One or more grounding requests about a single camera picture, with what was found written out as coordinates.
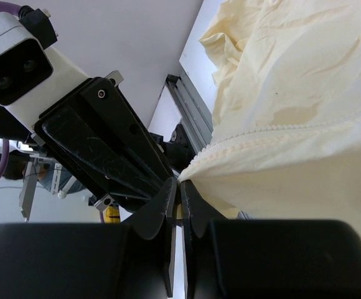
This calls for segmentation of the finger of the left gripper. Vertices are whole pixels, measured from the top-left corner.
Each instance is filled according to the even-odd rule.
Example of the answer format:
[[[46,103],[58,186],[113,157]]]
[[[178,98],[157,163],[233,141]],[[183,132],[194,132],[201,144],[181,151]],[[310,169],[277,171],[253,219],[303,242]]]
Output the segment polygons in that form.
[[[80,97],[88,124],[108,146],[108,153],[103,155],[108,176],[134,184],[135,179],[124,177],[129,168],[139,181],[149,184],[163,184],[172,177],[163,153],[110,79],[91,79]]]

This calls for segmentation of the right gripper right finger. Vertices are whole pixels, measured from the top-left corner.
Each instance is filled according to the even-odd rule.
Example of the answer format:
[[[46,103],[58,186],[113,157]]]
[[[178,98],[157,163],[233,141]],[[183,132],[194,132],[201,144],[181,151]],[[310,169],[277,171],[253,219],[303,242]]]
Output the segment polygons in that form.
[[[183,208],[187,298],[228,298],[223,258],[229,237],[221,229],[230,221],[202,198],[191,181],[180,184]]]

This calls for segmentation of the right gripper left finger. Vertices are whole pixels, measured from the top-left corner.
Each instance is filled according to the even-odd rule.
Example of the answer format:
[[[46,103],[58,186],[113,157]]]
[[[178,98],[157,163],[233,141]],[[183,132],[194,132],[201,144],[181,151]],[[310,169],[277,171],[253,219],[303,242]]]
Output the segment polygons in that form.
[[[136,234],[130,258],[135,296],[172,296],[176,253],[177,181],[168,179],[145,206],[127,219]]]

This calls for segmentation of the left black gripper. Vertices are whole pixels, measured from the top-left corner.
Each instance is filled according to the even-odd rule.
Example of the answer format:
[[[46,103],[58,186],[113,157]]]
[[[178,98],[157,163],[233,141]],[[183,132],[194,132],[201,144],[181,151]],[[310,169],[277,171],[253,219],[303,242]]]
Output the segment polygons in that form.
[[[107,175],[109,167],[103,166],[103,155],[108,153],[108,146],[88,124],[80,97],[93,78],[88,76],[86,81],[43,112],[32,131],[0,106],[0,140],[40,146],[48,157],[62,162],[97,198],[110,196],[115,202],[148,202],[164,183],[139,181],[129,168],[125,169],[124,177],[135,179],[136,182],[117,181],[113,175]],[[123,81],[123,76],[117,70],[102,78],[110,79],[118,89]]]

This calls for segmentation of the cream yellow hooded jacket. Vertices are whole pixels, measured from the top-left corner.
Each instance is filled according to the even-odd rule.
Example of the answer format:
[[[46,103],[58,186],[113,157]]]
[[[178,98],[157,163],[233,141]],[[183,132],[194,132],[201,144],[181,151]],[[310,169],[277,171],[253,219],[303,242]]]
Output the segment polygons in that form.
[[[222,211],[361,233],[361,1],[225,1],[200,43],[212,140],[179,179]]]

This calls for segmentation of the aluminium front rail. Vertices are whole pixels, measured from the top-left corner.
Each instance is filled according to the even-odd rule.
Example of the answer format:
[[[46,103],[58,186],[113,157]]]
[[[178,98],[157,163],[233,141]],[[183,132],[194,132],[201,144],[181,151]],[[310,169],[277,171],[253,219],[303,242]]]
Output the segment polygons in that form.
[[[184,71],[180,76],[167,75],[166,87],[180,112],[185,134],[198,153],[211,142],[212,114]]]

